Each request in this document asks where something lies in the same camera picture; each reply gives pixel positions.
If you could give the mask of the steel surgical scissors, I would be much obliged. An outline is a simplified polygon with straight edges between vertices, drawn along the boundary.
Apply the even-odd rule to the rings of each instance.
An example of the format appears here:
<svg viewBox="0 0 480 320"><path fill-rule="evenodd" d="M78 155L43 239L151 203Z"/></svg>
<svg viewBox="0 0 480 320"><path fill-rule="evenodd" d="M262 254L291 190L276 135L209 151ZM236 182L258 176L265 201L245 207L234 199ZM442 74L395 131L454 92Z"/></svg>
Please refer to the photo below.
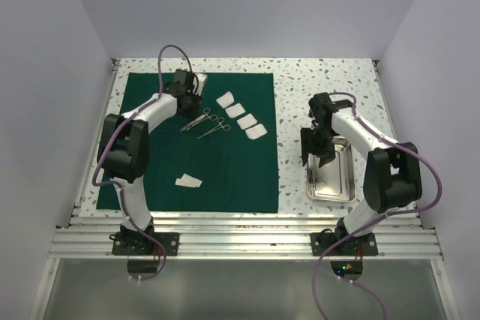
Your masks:
<svg viewBox="0 0 480 320"><path fill-rule="evenodd" d="M180 132L182 133L185 131L189 131L192 127L197 126L198 124L202 123L205 120L215 121L217 118L218 118L217 115L213 114L211 112L211 109L206 107L204 108L204 110L202 111L202 114L199 117L197 117L196 119L192 120L190 123L183 126L183 128L180 129Z"/></svg>

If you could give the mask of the white gauze pad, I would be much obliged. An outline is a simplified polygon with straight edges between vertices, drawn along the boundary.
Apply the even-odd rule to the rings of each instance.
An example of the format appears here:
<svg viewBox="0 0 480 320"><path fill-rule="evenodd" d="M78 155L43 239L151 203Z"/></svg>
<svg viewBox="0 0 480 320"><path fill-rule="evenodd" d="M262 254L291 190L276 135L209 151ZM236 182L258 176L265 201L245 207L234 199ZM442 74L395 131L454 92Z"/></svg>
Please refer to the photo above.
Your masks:
<svg viewBox="0 0 480 320"><path fill-rule="evenodd" d="M251 113L237 120L237 124L242 130L246 130L249 127L254 126L256 123L257 120Z"/></svg>
<svg viewBox="0 0 480 320"><path fill-rule="evenodd" d="M225 112L230 118L237 118L245 113L245 108L240 103L236 103L225 108Z"/></svg>
<svg viewBox="0 0 480 320"><path fill-rule="evenodd" d="M267 129L264 127L263 124L256 124L252 127L249 127L245 130L247 137L251 140L258 139L267 134Z"/></svg>
<svg viewBox="0 0 480 320"><path fill-rule="evenodd" d="M231 91L227 91L225 94L217 98L216 102L222 109L225 109L235 103L235 98Z"/></svg>

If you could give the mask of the steel forceps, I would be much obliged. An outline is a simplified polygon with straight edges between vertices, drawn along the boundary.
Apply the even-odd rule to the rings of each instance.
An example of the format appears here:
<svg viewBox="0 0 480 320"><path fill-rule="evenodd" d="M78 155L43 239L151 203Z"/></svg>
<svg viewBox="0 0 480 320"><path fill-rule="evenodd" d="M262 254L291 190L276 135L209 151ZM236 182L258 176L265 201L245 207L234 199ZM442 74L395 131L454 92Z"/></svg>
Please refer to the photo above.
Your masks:
<svg viewBox="0 0 480 320"><path fill-rule="evenodd" d="M229 131L231 128L231 126L229 124L227 124L225 122L225 119L223 117L219 117L217 119L217 124L210 130L208 130L206 133L204 133L203 135L199 136L199 139L215 132L215 131L218 131L218 130L223 130L223 131Z"/></svg>

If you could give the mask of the white packet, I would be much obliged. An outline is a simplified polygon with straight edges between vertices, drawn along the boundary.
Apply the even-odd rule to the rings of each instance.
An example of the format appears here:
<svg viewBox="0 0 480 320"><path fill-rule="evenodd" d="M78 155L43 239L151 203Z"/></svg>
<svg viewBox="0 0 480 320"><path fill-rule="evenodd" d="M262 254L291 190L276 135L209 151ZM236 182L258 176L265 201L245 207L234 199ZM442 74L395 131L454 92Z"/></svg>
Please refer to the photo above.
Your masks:
<svg viewBox="0 0 480 320"><path fill-rule="evenodd" d="M198 179L177 178L175 180L175 185L179 187L198 188L201 184L202 182Z"/></svg>
<svg viewBox="0 0 480 320"><path fill-rule="evenodd" d="M200 179L192 177L188 174L183 174L180 180L183 183L188 184L189 186L192 186L192 187L200 187L202 184L202 181Z"/></svg>

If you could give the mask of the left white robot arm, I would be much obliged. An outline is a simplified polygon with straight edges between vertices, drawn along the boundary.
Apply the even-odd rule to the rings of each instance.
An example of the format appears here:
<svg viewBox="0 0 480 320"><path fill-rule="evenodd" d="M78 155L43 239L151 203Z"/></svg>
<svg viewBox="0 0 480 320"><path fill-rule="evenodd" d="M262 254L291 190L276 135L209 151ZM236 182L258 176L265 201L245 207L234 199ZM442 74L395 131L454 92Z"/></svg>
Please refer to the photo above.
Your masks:
<svg viewBox="0 0 480 320"><path fill-rule="evenodd" d="M131 234L129 244L139 254L150 253L156 244L143 180L150 132L176 115L194 120L207 79L204 73L176 70L173 81L146 102L120 115L109 114L103 121L92 184L114 186L124 217L121 232Z"/></svg>

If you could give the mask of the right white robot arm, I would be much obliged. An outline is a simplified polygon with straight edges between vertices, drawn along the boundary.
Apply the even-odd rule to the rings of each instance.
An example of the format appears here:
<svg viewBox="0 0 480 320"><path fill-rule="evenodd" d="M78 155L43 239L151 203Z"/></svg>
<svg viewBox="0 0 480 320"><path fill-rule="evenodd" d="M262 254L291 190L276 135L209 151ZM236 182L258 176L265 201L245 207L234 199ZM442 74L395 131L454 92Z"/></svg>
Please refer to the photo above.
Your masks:
<svg viewBox="0 0 480 320"><path fill-rule="evenodd" d="M367 121L356 108L353 95L343 93L332 100L329 93L315 94L309 101L312 125L300 130L301 161L319 159L323 167L335 159L333 139L342 136L365 159L363 200L337 223L334 245L351 254L361 245L361 236L372 232L374 221L398 211L422 195L418 150L411 142L399 143Z"/></svg>

